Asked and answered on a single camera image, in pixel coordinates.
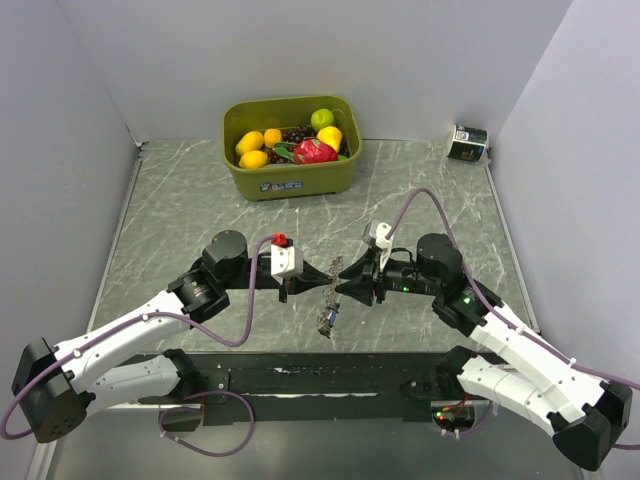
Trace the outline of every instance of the robotic arm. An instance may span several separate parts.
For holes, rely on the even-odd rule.
[[[513,368],[455,347],[438,366],[439,388],[451,398],[468,393],[516,412],[551,435],[571,461],[597,470],[628,424],[631,390],[562,361],[495,293],[465,276],[462,255],[447,235],[420,238],[414,260],[409,250],[392,248],[391,230],[387,224],[368,226],[364,240],[369,248],[341,273],[346,282],[336,292],[369,306],[374,298],[382,303],[388,292],[435,297],[433,310],[442,321]],[[38,442],[59,439],[86,416],[112,405],[145,397],[180,402],[199,391],[198,369],[180,350],[119,365],[145,346],[189,328],[228,346],[241,345],[250,331],[252,286],[278,290],[279,300],[286,302],[290,294],[331,283],[331,277],[303,260],[290,239],[276,234],[271,243],[269,254],[256,249],[250,260],[242,234],[221,232],[189,271],[138,309],[53,348],[44,339],[27,346],[12,390]],[[400,252],[409,259],[393,258]],[[229,305],[229,288],[250,289],[249,321],[239,342],[221,339],[201,325]]]

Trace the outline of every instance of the green basket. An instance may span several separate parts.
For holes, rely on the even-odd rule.
[[[309,125],[311,114],[321,108],[333,112],[336,127],[349,146],[351,156],[348,159],[313,165],[269,165],[255,170],[238,167],[240,159],[235,146],[245,133]],[[353,180],[356,159],[362,151],[362,139],[351,105],[332,95],[239,103],[224,114],[222,138],[224,163],[231,170],[238,191],[252,201],[343,192]]]

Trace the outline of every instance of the marble tabletop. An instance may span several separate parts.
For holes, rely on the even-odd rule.
[[[435,143],[365,141],[351,188],[337,195],[249,202],[236,190],[222,163],[218,141],[154,141],[141,150],[141,167],[106,283],[92,324],[97,328],[140,306],[186,271],[212,237],[225,229],[244,233],[252,250],[273,232],[290,235],[305,259],[328,271],[344,257],[351,264],[364,251],[371,219],[391,222],[416,186],[441,199],[475,278],[496,291],[530,323],[514,260],[486,169],[445,157]],[[394,246],[415,250],[422,235],[443,232],[428,197],[418,197],[398,230]],[[475,348],[431,311],[428,297],[390,293],[366,307],[342,298],[331,339],[316,330],[324,307],[322,289],[289,297],[258,291],[254,327],[244,351],[445,352],[457,344]],[[231,306],[205,325],[228,339],[244,330],[247,292],[229,291]],[[197,330],[163,340],[148,351],[182,348],[223,350]]]

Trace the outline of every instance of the label on basket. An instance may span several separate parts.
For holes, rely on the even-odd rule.
[[[261,192],[273,192],[276,190],[293,190],[294,188],[302,188],[302,182],[287,182],[287,183],[271,183],[262,182],[260,184]]]

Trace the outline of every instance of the yellow fruit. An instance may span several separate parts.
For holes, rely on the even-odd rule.
[[[316,135],[318,140],[333,147],[336,152],[340,152],[340,142],[342,142],[342,132],[336,127],[324,127]]]
[[[264,132],[264,145],[267,148],[273,148],[273,146],[282,141],[282,132],[277,128],[270,128]]]
[[[242,156],[238,166],[240,168],[262,168],[267,163],[269,163],[269,158],[266,153],[260,150],[252,150]]]
[[[260,132],[249,132],[236,145],[236,153],[241,157],[252,150],[260,150],[263,143],[264,138]]]

